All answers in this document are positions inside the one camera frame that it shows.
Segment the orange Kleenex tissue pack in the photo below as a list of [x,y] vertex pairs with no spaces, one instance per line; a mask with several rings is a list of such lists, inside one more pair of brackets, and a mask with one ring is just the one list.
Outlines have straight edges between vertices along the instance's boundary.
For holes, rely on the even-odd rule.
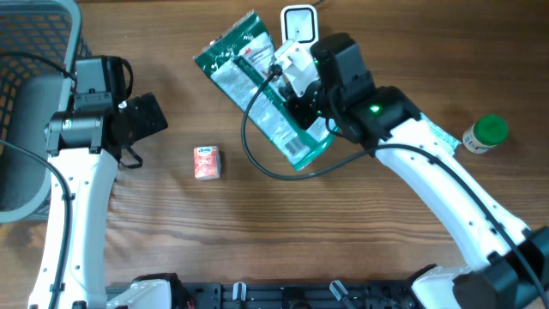
[[194,148],[194,174],[198,180],[219,179],[220,152],[217,146]]

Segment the green 3M gloves package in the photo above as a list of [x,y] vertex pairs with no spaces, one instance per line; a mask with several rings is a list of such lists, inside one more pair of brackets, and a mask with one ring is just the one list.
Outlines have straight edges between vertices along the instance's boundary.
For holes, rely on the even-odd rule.
[[[236,21],[221,36],[204,47],[194,61],[204,74],[241,110],[268,77],[275,45],[255,11]],[[255,100],[247,122],[263,135],[299,171],[313,162],[335,140],[319,118],[310,128],[300,129],[284,108],[279,88],[283,80],[273,80]]]

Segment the mint green wipes pack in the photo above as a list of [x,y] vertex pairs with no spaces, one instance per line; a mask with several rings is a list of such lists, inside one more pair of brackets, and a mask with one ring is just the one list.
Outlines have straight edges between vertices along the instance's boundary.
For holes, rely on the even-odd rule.
[[421,118],[425,120],[430,128],[431,133],[436,137],[437,142],[451,155],[455,155],[455,150],[461,144],[455,137],[443,130],[437,124],[433,123],[424,113],[421,113]]

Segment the green lid white jar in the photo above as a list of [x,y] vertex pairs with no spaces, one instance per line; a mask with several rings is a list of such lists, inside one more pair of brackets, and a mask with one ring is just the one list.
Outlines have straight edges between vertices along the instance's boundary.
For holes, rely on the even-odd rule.
[[509,126],[503,118],[488,114],[463,133],[462,143],[470,152],[484,154],[503,143],[509,132]]

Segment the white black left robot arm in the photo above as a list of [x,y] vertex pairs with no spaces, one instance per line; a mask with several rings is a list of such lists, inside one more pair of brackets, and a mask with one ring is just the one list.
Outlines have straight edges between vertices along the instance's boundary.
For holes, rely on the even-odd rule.
[[48,124],[51,203],[30,308],[105,308],[106,217],[123,150],[166,129],[151,93],[56,112]]

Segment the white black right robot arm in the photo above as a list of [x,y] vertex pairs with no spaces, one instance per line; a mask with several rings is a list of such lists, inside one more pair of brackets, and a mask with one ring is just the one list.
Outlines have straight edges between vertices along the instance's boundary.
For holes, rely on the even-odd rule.
[[274,55],[286,108],[301,128],[335,123],[349,142],[400,176],[445,226],[462,267],[430,266],[412,280],[425,308],[523,308],[548,291],[548,231],[530,229],[449,154],[398,88],[377,86],[356,42],[336,33],[286,41]]

